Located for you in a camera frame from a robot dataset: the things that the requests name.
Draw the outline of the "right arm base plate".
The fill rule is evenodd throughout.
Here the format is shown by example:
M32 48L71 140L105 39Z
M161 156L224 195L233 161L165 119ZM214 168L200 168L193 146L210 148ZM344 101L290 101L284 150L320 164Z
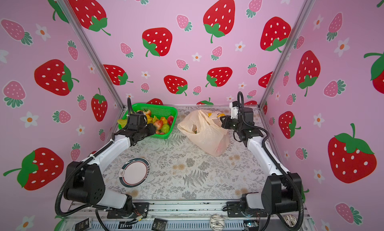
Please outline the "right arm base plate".
M264 210L247 208L240 201L227 202L222 210L230 218L266 218L268 216Z

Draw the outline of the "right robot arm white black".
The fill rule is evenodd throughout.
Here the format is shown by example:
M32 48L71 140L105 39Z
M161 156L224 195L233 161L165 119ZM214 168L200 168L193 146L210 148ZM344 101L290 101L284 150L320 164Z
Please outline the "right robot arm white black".
M267 175L260 193L248 193L242 196L240 209L243 213L264 211L268 215L280 215L298 212L304 215L302 199L302 180L297 173L291 173L270 151L267 140L269 133L256 127L252 121L251 108L231 107L231 115L221 117L222 127L234 131L239 142L261 162L260 166Z

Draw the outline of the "banana print plastic bag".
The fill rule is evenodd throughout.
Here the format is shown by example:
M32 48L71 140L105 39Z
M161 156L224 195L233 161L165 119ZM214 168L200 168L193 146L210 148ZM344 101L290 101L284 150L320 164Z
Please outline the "banana print plastic bag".
M221 156L230 144L228 131L222 128L219 111L199 109L188 114L179 124L178 130L207 154Z

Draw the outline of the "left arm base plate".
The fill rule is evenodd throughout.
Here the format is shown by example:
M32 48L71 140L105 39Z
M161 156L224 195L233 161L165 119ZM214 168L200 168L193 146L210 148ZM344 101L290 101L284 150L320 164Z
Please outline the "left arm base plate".
M145 219L148 215L150 203L134 202L122 209L112 208L108 211L108 219Z

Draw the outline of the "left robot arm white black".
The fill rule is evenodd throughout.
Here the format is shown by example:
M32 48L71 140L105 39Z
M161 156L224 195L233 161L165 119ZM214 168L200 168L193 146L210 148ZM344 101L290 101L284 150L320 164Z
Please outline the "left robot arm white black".
M122 152L144 138L154 135L155 132L155 126L148 124L145 114L142 112L130 114L127 125L117 131L113 139L104 147L90 154L83 161L72 162L67 166L66 180L59 191L56 205L65 198L90 207L108 207L128 211L131 207L128 196L108 190L103 173Z

